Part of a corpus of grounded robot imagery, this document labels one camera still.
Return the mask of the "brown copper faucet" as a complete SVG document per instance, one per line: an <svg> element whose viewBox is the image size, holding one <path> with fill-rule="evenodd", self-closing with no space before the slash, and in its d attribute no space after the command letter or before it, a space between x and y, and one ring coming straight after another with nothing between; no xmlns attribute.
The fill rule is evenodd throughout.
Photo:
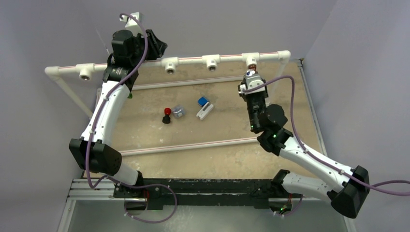
<svg viewBox="0 0 410 232"><path fill-rule="evenodd" d="M246 77L248 77L248 76L253 76L253 75L255 75L255 74L257 74L258 72L257 72L257 65L256 64L250 64L249 66L248 66L248 69L246 70L246 72L245 72L245 76Z"/></svg>

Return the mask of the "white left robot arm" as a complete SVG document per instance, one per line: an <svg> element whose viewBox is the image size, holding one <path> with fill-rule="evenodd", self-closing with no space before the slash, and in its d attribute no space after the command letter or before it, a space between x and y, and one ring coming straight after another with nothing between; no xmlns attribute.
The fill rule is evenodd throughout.
<svg viewBox="0 0 410 232"><path fill-rule="evenodd" d="M80 138L71 139L69 150L85 173L113 178L125 185L125 191L131 197L137 198L144 193L142 174L123 163L122 155L111 147L112 132L138 77L138 67L146 60L161 58L167 44L151 29L146 30L146 35L133 35L123 29L113 34L111 45L113 52L103 72L96 109Z"/></svg>

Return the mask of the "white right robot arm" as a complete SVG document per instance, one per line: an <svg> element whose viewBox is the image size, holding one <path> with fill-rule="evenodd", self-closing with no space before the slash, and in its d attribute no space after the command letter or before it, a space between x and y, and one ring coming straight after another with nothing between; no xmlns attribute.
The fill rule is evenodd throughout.
<svg viewBox="0 0 410 232"><path fill-rule="evenodd" d="M279 197L286 193L307 195L330 203L345 217L357 218L370 192L368 170L332 160L302 142L295 130L287 130L284 125L288 119L283 108L277 104L266 105L265 86L239 84L238 90L247 104L251 132L257 134L263 150L315 175L311 178L281 171L279 179L271 184L272 192Z"/></svg>

